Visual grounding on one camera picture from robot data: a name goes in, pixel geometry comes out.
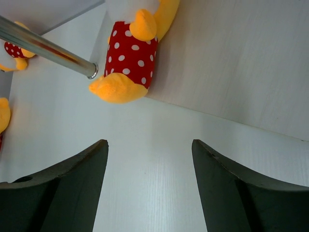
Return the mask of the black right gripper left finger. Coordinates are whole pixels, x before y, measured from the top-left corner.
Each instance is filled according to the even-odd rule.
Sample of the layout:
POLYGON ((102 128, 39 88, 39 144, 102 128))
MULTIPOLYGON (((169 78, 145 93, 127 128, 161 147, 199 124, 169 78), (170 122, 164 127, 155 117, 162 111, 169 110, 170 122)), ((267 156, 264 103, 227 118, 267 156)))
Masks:
POLYGON ((108 160, 108 142, 12 183, 0 184, 2 232, 91 232, 108 160))

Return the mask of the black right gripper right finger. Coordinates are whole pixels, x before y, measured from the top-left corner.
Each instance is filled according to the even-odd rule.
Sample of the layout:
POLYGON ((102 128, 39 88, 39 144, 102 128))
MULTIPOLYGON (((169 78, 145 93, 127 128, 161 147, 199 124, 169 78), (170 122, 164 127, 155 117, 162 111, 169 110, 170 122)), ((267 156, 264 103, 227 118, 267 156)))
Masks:
POLYGON ((309 188, 249 169, 202 142, 192 156, 209 232, 307 232, 309 188))

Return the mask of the orange plush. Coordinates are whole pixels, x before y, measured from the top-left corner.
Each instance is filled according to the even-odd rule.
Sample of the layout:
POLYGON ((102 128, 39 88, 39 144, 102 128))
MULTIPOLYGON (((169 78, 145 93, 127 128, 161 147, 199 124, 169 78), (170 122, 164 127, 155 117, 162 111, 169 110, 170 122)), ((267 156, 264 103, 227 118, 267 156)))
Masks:
POLYGON ((18 45, 0 40, 0 70, 2 72, 13 72, 25 70, 28 60, 36 54, 18 45))
POLYGON ((9 125, 11 109, 7 98, 0 99, 0 147, 2 147, 4 131, 9 125))

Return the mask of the orange plush polka dress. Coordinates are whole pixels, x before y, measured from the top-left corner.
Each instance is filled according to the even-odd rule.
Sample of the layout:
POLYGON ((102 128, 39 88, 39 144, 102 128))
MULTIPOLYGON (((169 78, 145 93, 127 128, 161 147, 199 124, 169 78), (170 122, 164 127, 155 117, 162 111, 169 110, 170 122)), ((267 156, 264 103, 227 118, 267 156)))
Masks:
POLYGON ((108 0, 113 21, 104 73, 89 85, 91 93, 109 103, 144 97, 152 82, 159 42, 176 16, 178 0, 108 0))

